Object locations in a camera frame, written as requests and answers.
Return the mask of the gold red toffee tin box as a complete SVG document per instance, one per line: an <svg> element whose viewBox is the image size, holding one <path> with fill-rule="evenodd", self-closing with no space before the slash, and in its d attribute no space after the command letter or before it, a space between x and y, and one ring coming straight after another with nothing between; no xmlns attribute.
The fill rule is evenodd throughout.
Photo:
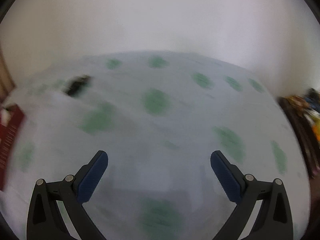
<svg viewBox="0 0 320 240"><path fill-rule="evenodd" d="M10 120L1 132L1 191L4 191L12 149L20 132L20 126L25 119L25 114L19 105L10 105L8 110Z"/></svg>

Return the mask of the dark hair clip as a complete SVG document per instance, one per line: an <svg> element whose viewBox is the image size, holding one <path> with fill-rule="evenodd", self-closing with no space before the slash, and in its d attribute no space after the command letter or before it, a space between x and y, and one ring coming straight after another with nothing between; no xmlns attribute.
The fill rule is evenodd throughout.
<svg viewBox="0 0 320 240"><path fill-rule="evenodd" d="M70 97L75 97L90 83L92 79L89 75L77 76L65 89L64 93Z"/></svg>

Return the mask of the green cloud pattern tablecloth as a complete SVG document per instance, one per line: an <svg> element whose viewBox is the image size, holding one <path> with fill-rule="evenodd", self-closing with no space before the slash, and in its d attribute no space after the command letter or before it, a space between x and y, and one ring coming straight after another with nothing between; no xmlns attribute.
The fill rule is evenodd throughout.
<svg viewBox="0 0 320 240"><path fill-rule="evenodd" d="M66 95L82 75L90 83ZM74 174L99 150L109 165L84 207L107 239L212 239L235 207L211 169L215 150L243 173L281 179L293 237L304 235L310 186L299 144L244 68L172 52L84 56L25 79L7 103L25 113L1 193L20 239L37 179Z"/></svg>

